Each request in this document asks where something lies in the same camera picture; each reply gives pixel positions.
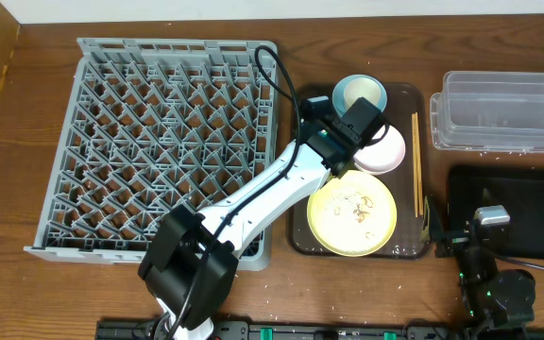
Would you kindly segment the pink white bowl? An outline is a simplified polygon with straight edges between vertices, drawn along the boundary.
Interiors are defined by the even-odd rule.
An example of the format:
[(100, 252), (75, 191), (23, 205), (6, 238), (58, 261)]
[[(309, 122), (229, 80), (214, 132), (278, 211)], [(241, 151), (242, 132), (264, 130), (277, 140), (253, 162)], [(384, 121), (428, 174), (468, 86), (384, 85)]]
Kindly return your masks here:
[(380, 130), (375, 139), (381, 138), (376, 144), (368, 145), (354, 155), (354, 165), (357, 169), (371, 175), (381, 175), (397, 168), (406, 153), (405, 141), (400, 132), (389, 126), (383, 136)]

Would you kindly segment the light blue bowl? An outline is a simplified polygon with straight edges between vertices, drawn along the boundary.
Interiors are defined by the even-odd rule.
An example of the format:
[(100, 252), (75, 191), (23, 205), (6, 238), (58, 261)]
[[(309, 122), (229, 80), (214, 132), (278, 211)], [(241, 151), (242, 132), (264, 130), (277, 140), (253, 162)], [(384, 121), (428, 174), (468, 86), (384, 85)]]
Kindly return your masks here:
[(332, 91), (332, 104), (339, 116), (359, 98), (366, 99), (380, 111), (384, 111), (387, 104), (387, 93), (381, 82), (366, 75), (352, 75), (340, 80)]

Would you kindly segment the white plastic cup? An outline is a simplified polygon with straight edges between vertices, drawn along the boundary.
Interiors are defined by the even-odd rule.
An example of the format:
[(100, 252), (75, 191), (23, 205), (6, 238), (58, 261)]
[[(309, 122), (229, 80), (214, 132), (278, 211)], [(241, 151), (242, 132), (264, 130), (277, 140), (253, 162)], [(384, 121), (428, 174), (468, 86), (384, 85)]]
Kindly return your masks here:
[(344, 90), (345, 107), (349, 109), (359, 98), (377, 105), (382, 97), (380, 85), (373, 79), (357, 77), (351, 80)]

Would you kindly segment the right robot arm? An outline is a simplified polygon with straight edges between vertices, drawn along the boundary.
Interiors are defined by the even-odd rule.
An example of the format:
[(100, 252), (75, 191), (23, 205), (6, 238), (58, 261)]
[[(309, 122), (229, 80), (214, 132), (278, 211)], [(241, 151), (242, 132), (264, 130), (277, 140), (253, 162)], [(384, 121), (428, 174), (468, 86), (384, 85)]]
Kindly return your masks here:
[(459, 287), (470, 315), (462, 339), (526, 339), (525, 326), (535, 319), (536, 281), (523, 269), (500, 270), (499, 255), (486, 242), (493, 231), (505, 231), (510, 216), (502, 205), (482, 207), (461, 229), (446, 230), (427, 195), (420, 240), (436, 246), (435, 256), (452, 257), (459, 269)]

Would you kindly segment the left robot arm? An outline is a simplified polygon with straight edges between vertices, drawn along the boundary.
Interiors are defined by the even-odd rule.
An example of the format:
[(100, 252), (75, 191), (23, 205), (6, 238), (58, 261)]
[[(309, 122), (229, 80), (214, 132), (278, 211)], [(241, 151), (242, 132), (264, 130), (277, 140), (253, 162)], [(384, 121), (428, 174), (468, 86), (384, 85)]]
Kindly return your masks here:
[(251, 241), (301, 199), (339, 175), (386, 125), (383, 111), (358, 98), (338, 113), (327, 96), (296, 108), (296, 138), (262, 173), (198, 212), (166, 214), (138, 269), (169, 318), (169, 339), (206, 339)]

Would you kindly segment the clear plastic waste bin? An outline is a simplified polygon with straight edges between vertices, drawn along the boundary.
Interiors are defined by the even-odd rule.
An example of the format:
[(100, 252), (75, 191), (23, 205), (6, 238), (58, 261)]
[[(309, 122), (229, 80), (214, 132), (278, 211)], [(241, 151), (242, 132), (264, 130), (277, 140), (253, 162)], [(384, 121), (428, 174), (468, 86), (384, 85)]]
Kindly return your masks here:
[(438, 150), (544, 153), (544, 73), (446, 73), (430, 130)]

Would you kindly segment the black tray bin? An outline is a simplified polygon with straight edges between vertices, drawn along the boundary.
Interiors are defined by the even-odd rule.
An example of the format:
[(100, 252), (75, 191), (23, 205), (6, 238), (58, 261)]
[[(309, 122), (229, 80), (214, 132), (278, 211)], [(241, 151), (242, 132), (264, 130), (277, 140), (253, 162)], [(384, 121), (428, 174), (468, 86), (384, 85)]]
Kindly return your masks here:
[(507, 257), (544, 260), (544, 171), (455, 166), (448, 182), (449, 228), (459, 230), (485, 206), (502, 205), (509, 232), (490, 248)]

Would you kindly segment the yellow plate with scraps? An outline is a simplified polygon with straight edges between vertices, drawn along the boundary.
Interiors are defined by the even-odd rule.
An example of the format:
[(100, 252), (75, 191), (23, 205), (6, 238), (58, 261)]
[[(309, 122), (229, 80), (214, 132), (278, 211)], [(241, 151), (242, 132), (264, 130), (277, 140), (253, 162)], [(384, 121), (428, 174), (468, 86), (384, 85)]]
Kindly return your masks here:
[(379, 179), (349, 170), (310, 195), (307, 220), (324, 248), (341, 256), (362, 257), (389, 241), (397, 225), (397, 205)]

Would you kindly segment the dark brown serving tray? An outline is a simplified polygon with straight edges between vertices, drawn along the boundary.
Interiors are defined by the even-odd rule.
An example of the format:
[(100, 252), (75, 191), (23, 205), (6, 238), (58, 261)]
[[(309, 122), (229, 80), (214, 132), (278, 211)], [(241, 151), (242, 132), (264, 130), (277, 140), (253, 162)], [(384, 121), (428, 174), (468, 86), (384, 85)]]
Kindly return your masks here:
[[(394, 170), (380, 176), (381, 182), (395, 199), (398, 212), (397, 225), (389, 241), (372, 253), (372, 258), (392, 260), (417, 260), (430, 246), (420, 241), (423, 218), (415, 213), (415, 180), (413, 166), (412, 115), (425, 109), (421, 91), (412, 84), (389, 82), (384, 85), (388, 102), (383, 113), (397, 128), (406, 142), (406, 155)], [(291, 222), (287, 240), (302, 255), (332, 257), (334, 254), (316, 241), (307, 221), (307, 200), (302, 199), (290, 212)]]

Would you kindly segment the grey plastic dish rack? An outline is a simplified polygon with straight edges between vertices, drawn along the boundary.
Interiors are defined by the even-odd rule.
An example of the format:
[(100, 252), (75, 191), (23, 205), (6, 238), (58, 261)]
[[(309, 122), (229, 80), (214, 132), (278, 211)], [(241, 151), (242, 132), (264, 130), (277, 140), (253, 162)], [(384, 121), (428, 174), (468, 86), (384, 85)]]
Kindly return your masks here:
[(276, 156), (269, 41), (81, 38), (34, 243), (51, 262), (139, 262), (162, 217), (229, 197)]

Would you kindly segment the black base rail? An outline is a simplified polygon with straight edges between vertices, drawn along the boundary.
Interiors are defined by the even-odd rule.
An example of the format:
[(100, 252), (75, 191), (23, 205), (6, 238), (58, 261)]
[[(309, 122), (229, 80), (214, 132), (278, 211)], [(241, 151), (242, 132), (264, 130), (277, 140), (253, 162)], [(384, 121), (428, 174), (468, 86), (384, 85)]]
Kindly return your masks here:
[[(167, 329), (162, 321), (103, 320), (96, 324), (96, 340), (163, 339)], [(333, 328), (323, 326), (261, 325), (244, 321), (224, 321), (214, 326), (212, 340), (432, 340), (459, 339), (461, 336), (446, 328), (421, 323), (397, 328)]]

